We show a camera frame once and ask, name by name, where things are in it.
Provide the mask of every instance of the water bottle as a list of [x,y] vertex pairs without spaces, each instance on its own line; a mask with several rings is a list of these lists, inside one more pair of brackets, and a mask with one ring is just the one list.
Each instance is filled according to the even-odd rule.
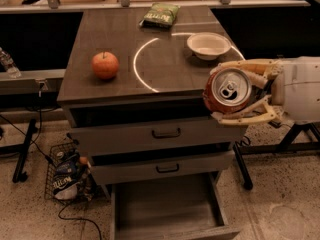
[[0,47],[0,62],[4,69],[9,74],[10,78],[18,78],[21,76],[20,70],[17,68],[10,54],[2,50]]

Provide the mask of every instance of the speckled floor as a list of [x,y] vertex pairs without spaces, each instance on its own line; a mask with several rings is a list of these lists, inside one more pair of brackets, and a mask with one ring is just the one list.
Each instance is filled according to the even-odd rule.
[[[26,131],[35,112],[5,112],[22,131]],[[4,137],[0,146],[23,141],[23,135],[0,118]],[[278,143],[288,131],[283,125],[269,125],[247,130],[252,145]],[[49,154],[55,145],[69,143],[68,122],[59,110],[43,113],[42,131],[37,139],[39,148]],[[297,141],[306,141],[302,133]],[[99,239],[97,228],[87,221],[61,220],[62,204],[45,198],[47,161],[35,145],[29,149],[25,164],[28,179],[13,183],[17,157],[0,160],[0,240],[69,240]],[[251,191],[242,186],[243,179],[234,160],[222,172],[218,190],[228,222],[241,229],[236,240],[318,240],[320,239],[320,175],[319,152],[265,154],[244,157],[253,180]],[[109,239],[110,203],[104,197],[67,207],[63,217],[85,217],[93,220],[102,238]]]

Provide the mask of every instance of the bowl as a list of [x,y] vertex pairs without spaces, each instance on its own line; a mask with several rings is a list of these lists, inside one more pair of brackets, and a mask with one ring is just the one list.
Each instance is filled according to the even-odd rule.
[[187,45],[202,60],[214,60],[231,48],[231,43],[227,38],[210,32],[191,35],[187,40]]

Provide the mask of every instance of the soda can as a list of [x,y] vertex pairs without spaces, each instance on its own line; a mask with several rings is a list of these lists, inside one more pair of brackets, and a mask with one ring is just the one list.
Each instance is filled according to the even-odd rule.
[[251,92],[251,82],[242,70],[222,68],[210,75],[203,100],[211,112],[231,114],[248,104]]

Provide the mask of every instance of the black handle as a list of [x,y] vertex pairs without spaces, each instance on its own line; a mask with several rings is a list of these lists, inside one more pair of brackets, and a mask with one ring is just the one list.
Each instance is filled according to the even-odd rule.
[[156,170],[158,173],[177,172],[179,171],[179,169],[180,169],[179,164],[176,164],[173,168],[159,168],[159,166],[156,167]]
[[152,136],[155,139],[177,138],[180,135],[181,135],[181,129],[179,127],[174,132],[167,132],[167,133],[157,133],[155,130],[152,130]]

